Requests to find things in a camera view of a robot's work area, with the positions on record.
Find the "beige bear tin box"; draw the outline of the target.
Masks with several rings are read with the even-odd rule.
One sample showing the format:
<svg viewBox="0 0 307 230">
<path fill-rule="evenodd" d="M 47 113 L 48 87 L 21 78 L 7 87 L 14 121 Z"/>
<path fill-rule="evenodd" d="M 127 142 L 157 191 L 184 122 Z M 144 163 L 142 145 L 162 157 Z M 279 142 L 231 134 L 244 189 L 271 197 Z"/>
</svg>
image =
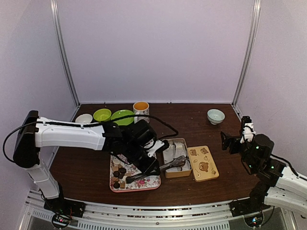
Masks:
<svg viewBox="0 0 307 230">
<path fill-rule="evenodd" d="M 191 173 L 188 148 L 184 138 L 167 139 L 169 147 L 163 151 L 164 164 L 170 164 L 165 170 L 166 178 L 187 177 Z"/>
</svg>

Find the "metal tongs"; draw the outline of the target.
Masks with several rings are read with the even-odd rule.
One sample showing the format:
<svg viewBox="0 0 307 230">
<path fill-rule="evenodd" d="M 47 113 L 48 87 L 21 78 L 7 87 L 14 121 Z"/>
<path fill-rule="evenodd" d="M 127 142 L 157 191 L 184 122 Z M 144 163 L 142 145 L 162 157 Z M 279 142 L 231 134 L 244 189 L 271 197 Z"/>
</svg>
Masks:
<svg viewBox="0 0 307 230">
<path fill-rule="evenodd" d="M 127 184 L 131 184 L 134 181 L 137 181 L 137 180 L 140 180 L 140 179 L 144 179 L 144 178 L 146 178 L 148 176 L 160 175 L 161 172 L 164 172 L 167 169 L 181 167 L 181 166 L 185 165 L 186 159 L 187 158 L 185 156 L 179 156 L 177 158 L 174 158 L 172 161 L 170 161 L 170 162 L 160 166 L 158 171 L 153 170 L 149 174 L 139 173 L 139 174 L 136 174 L 136 175 L 133 175 L 133 176 L 128 176 L 128 177 L 126 177 L 126 183 Z"/>
</svg>

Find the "beige bear tin lid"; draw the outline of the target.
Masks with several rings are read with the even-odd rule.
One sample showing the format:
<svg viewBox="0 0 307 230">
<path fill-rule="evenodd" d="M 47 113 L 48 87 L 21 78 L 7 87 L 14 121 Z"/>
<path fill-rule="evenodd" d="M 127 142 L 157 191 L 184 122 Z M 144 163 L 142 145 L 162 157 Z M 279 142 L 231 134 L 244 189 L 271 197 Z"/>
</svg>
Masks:
<svg viewBox="0 0 307 230">
<path fill-rule="evenodd" d="M 188 148 L 194 180 L 203 182 L 219 177 L 219 172 L 208 146 Z"/>
</svg>

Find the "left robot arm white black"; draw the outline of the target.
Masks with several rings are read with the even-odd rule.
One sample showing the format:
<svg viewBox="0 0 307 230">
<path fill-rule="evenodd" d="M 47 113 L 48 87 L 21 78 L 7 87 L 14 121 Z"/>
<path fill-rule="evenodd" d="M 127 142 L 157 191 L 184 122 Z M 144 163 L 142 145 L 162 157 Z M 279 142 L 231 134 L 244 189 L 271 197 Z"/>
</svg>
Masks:
<svg viewBox="0 0 307 230">
<path fill-rule="evenodd" d="M 145 176 L 159 175 L 160 166 L 149 156 L 147 144 L 157 142 L 157 134 L 144 120 L 119 126 L 113 121 L 77 124 L 39 117 L 38 111 L 28 113 L 17 133 L 13 157 L 8 161 L 28 170 L 40 188 L 47 208 L 56 214 L 67 214 L 73 204 L 64 198 L 62 186 L 51 175 L 39 157 L 42 147 L 74 147 L 122 154 Z"/>
</svg>

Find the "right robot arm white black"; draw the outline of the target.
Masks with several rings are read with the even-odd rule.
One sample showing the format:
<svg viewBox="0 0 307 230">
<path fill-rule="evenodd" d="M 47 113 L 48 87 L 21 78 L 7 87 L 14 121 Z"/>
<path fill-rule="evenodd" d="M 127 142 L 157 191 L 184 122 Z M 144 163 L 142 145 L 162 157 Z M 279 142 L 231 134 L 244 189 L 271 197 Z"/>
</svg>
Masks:
<svg viewBox="0 0 307 230">
<path fill-rule="evenodd" d="M 248 198 L 232 201 L 233 216 L 262 211 L 270 206 L 307 215 L 307 178 L 291 163 L 272 154 L 274 142 L 265 134 L 257 134 L 249 116 L 241 118 L 241 134 L 231 136 L 221 132 L 222 150 L 239 154 L 249 175 L 259 182 Z"/>
</svg>

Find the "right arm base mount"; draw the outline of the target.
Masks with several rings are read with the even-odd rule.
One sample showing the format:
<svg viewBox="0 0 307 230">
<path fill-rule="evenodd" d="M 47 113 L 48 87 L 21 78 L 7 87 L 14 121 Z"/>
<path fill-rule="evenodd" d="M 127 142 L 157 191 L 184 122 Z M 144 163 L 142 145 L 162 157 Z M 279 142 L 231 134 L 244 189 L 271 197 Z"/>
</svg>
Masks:
<svg viewBox="0 0 307 230">
<path fill-rule="evenodd" d="M 263 210 L 269 209 L 271 206 L 265 204 L 255 204 L 251 203 L 250 198 L 245 198 L 241 200 L 233 200 L 229 204 L 232 217 L 244 216 L 247 214 L 252 214 L 256 212 L 261 212 Z"/>
</svg>

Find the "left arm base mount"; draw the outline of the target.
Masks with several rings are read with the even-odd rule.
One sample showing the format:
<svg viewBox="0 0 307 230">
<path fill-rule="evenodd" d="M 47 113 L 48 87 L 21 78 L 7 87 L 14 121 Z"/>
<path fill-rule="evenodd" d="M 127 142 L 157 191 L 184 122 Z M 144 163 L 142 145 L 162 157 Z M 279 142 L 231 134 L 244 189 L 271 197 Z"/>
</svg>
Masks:
<svg viewBox="0 0 307 230">
<path fill-rule="evenodd" d="M 83 217 L 85 206 L 84 202 L 65 198 L 46 199 L 44 203 L 44 209 L 50 210 L 55 214 L 78 218 Z"/>
</svg>

